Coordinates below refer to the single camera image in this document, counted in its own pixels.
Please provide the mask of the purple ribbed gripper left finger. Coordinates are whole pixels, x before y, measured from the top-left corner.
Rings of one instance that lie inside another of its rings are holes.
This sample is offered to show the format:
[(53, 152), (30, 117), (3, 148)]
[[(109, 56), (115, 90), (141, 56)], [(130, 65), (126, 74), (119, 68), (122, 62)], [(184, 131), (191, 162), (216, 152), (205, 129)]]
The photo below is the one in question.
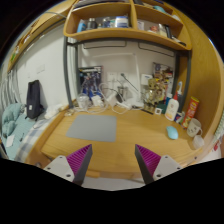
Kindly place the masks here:
[(44, 170), (81, 186), (92, 157), (92, 145), (87, 145), (68, 156), (59, 155)]

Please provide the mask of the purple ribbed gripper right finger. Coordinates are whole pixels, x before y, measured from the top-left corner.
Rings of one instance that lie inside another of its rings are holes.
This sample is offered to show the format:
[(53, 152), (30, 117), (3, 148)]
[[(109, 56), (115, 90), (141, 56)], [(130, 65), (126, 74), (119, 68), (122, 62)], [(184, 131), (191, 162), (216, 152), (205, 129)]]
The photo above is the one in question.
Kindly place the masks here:
[(150, 184), (182, 169), (170, 156), (160, 156), (138, 144), (135, 145), (135, 156), (145, 184)]

